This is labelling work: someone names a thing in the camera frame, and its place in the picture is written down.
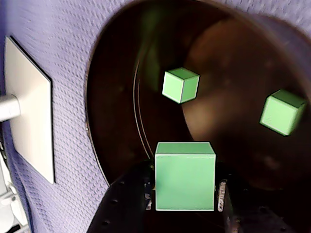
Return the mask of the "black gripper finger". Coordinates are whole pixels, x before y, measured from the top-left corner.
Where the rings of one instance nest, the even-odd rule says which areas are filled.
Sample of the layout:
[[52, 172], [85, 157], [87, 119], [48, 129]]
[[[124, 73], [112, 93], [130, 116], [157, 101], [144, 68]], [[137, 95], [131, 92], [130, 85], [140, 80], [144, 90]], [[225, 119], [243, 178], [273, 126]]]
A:
[[226, 233], [294, 232], [271, 210], [263, 192], [250, 186], [224, 162], [216, 163], [215, 184], [215, 204], [223, 214]]
[[132, 166], [107, 189], [88, 228], [89, 233], [140, 233], [143, 216], [151, 209], [153, 162]]

